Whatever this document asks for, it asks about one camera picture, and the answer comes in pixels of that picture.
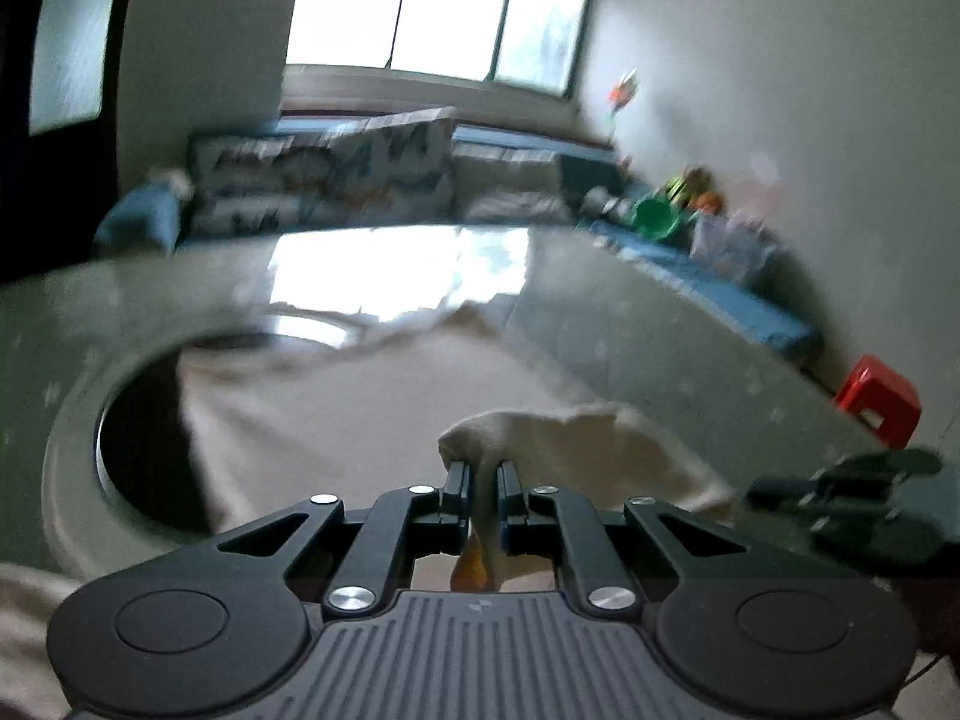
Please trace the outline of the cream white garment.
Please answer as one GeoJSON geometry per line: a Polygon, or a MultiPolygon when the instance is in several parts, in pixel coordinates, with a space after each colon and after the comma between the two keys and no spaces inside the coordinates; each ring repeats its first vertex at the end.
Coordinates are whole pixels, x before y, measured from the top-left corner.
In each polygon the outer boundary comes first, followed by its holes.
{"type": "Polygon", "coordinates": [[[475,472],[469,546],[416,569],[420,589],[550,589],[541,557],[501,554],[494,467],[613,511],[630,496],[726,520],[729,484],[633,406],[608,401],[460,307],[434,322],[368,330],[340,349],[208,351],[176,367],[179,406],[213,528],[226,532],[313,493],[363,509],[386,491],[475,472]]]}

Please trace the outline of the red plastic stool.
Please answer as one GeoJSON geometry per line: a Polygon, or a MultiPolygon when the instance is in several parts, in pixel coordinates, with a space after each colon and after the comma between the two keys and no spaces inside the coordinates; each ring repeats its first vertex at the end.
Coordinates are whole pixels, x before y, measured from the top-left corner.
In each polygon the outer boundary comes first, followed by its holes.
{"type": "Polygon", "coordinates": [[[916,387],[873,355],[859,358],[839,386],[833,405],[855,418],[872,413],[877,422],[871,431],[890,449],[910,444],[923,414],[916,387]]]}

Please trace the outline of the clear plastic storage box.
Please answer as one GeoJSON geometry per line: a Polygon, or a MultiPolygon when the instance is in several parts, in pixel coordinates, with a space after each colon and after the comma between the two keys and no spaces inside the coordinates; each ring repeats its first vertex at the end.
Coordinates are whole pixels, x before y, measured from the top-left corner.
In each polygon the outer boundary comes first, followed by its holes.
{"type": "Polygon", "coordinates": [[[690,259],[739,288],[760,288],[781,254],[782,245],[761,229],[726,216],[695,216],[690,259]]]}

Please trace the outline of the black round induction cooktop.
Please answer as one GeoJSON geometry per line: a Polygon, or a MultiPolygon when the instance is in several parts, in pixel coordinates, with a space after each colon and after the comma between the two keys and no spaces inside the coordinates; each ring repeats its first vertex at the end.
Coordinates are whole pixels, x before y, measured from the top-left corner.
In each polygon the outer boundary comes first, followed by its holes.
{"type": "Polygon", "coordinates": [[[181,415],[181,348],[156,356],[125,376],[99,416],[96,457],[109,488],[156,527],[210,536],[192,440],[181,415]]]}

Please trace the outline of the green plastic bucket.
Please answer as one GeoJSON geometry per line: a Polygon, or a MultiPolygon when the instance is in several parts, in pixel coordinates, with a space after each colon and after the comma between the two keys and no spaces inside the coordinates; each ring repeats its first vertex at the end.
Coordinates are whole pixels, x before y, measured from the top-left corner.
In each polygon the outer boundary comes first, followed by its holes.
{"type": "Polygon", "coordinates": [[[631,210],[631,229],[651,241],[667,241],[681,226],[680,211],[661,197],[644,197],[631,210]]]}

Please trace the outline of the grey plain cushion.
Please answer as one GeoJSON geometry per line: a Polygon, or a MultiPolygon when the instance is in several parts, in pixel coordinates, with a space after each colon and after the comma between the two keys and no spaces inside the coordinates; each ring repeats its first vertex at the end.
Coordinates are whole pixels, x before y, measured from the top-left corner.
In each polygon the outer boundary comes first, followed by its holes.
{"type": "Polygon", "coordinates": [[[452,217],[466,224],[571,226],[560,156],[544,149],[458,143],[452,217]]]}

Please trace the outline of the stuffed toy doll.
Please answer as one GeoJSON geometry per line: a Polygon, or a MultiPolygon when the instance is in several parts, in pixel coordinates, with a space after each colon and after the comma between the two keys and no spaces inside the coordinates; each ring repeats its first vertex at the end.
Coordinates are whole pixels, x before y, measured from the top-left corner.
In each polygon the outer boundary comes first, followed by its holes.
{"type": "Polygon", "coordinates": [[[687,167],[662,186],[662,193],[680,211],[719,215],[726,210],[726,199],[716,188],[715,176],[708,167],[687,167]]]}

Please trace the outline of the square butterfly print pillow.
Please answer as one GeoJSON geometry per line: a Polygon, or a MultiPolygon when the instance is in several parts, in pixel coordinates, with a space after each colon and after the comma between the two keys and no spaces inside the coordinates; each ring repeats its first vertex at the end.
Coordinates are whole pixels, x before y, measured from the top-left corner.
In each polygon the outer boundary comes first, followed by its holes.
{"type": "Polygon", "coordinates": [[[454,200],[454,107],[384,115],[327,138],[329,197],[350,226],[445,220],[454,200]]]}

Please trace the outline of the long butterfly print pillow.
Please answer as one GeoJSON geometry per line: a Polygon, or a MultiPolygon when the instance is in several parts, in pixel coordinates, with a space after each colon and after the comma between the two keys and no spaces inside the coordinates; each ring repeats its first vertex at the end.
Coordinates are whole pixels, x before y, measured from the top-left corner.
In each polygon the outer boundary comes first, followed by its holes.
{"type": "Polygon", "coordinates": [[[192,238],[244,238],[339,227],[337,160],[317,137],[205,135],[189,146],[192,238]]]}

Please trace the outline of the colourful pinwheel toy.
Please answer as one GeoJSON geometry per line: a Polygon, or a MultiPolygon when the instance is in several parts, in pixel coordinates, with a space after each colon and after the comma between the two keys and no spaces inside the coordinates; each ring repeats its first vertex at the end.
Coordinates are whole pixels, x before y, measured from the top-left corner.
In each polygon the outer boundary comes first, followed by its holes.
{"type": "Polygon", "coordinates": [[[608,128],[610,128],[610,137],[615,137],[620,112],[635,101],[638,89],[640,89],[640,83],[638,83],[636,70],[630,70],[627,71],[608,92],[607,101],[608,107],[610,107],[608,111],[608,128]]]}

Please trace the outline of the green framed window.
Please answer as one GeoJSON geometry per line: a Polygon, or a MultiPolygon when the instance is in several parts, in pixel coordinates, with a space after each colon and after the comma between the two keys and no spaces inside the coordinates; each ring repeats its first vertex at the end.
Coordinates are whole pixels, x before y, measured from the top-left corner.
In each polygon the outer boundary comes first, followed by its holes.
{"type": "Polygon", "coordinates": [[[566,96],[589,0],[295,0],[286,63],[566,96]]]}

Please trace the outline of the dark door with glass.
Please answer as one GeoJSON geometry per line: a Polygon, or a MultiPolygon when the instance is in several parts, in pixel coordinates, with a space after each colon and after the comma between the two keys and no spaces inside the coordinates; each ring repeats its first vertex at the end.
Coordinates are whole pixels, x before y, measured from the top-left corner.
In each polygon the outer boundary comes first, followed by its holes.
{"type": "Polygon", "coordinates": [[[130,0],[2,0],[2,283],[93,255],[119,200],[130,0]]]}

